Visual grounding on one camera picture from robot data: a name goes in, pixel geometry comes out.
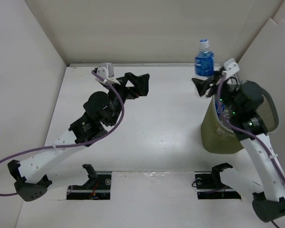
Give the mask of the blue label bottle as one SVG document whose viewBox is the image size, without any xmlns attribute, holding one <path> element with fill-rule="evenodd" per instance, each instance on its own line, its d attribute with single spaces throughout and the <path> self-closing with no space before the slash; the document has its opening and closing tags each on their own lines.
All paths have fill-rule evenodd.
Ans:
<svg viewBox="0 0 285 228">
<path fill-rule="evenodd" d="M 198 76 L 209 77 L 214 73 L 214 53 L 209 47 L 208 39 L 200 40 L 199 52 L 195 57 L 195 73 Z"/>
<path fill-rule="evenodd" d="M 219 101 L 215 99 L 215 108 L 216 108 L 216 113 L 218 117 L 221 116 L 221 111 L 219 110 L 219 106 L 221 107 L 221 111 L 224 112 L 225 106 L 222 102 L 222 99 L 220 99 Z"/>
</svg>

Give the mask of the clear white cap bottle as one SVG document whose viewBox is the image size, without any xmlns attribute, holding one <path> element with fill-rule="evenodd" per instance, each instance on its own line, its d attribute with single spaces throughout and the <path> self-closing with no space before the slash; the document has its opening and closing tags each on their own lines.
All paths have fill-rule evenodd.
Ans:
<svg viewBox="0 0 285 228">
<path fill-rule="evenodd" d="M 222 114 L 219 116 L 219 119 L 225 127 L 229 128 L 230 114 L 228 109 L 223 110 Z"/>
</svg>

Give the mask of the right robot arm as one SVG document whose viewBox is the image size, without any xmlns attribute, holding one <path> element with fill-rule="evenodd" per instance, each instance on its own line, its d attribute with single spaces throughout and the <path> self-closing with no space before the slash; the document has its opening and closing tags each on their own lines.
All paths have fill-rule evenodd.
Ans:
<svg viewBox="0 0 285 228">
<path fill-rule="evenodd" d="M 200 96 L 216 94 L 218 110 L 225 105 L 232 113 L 223 122 L 233 130 L 237 141 L 247 151 L 262 184 L 250 181 L 228 163 L 214 166 L 210 181 L 215 187 L 228 186 L 249 199 L 261 221 L 273 222 L 285 216 L 285 173 L 277 154 L 270 148 L 268 129 L 258 113 L 265 100 L 265 90 L 252 81 L 230 85 L 228 80 L 225 71 L 216 71 L 206 80 L 192 79 Z"/>
</svg>

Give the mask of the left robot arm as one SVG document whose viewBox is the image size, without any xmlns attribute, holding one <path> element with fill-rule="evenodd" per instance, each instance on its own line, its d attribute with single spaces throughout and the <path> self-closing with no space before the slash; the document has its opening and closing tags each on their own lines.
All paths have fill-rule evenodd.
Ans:
<svg viewBox="0 0 285 228">
<path fill-rule="evenodd" d="M 108 92 L 98 91 L 84 103 L 84 114 L 70 124 L 51 146 L 39 149 L 38 153 L 22 161 L 8 163 L 11 176 L 15 179 L 16 194 L 24 201 L 39 199 L 49 190 L 68 185 L 69 177 L 58 174 L 54 167 L 111 134 L 124 117 L 124 103 L 128 99 L 147 96 L 149 74 L 136 76 L 125 73 L 115 83 L 91 72 Z"/>
</svg>

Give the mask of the green mesh waste bin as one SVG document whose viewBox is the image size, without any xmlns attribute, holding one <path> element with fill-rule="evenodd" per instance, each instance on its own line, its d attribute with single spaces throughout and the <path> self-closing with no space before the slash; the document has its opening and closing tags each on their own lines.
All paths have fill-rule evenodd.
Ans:
<svg viewBox="0 0 285 228">
<path fill-rule="evenodd" d="M 215 99 L 222 99 L 230 114 L 229 128 L 216 113 Z M 245 81 L 236 91 L 223 84 L 212 97 L 201 124 L 204 148 L 210 153 L 234 154 L 243 149 L 240 141 L 253 135 L 269 134 L 277 129 L 279 117 L 270 94 L 252 81 Z"/>
</svg>

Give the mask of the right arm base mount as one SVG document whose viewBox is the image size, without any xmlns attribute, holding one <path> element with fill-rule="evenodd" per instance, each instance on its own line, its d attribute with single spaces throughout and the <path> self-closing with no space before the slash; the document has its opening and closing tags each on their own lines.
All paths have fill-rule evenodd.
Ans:
<svg viewBox="0 0 285 228">
<path fill-rule="evenodd" d="M 221 182 L 220 173 L 233 168 L 228 163 L 222 163 L 211 168 L 211 171 L 196 171 L 192 187 L 197 190 L 200 200 L 240 200 L 241 196 L 235 190 Z"/>
</svg>

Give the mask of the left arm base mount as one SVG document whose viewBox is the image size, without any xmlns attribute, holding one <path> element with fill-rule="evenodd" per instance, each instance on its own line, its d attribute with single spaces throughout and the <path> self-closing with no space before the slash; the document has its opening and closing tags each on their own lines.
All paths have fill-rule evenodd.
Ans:
<svg viewBox="0 0 285 228">
<path fill-rule="evenodd" d="M 70 185 L 67 200 L 109 200 L 111 197 L 112 172 L 96 172 L 91 164 L 84 164 L 88 180 L 82 185 Z"/>
</svg>

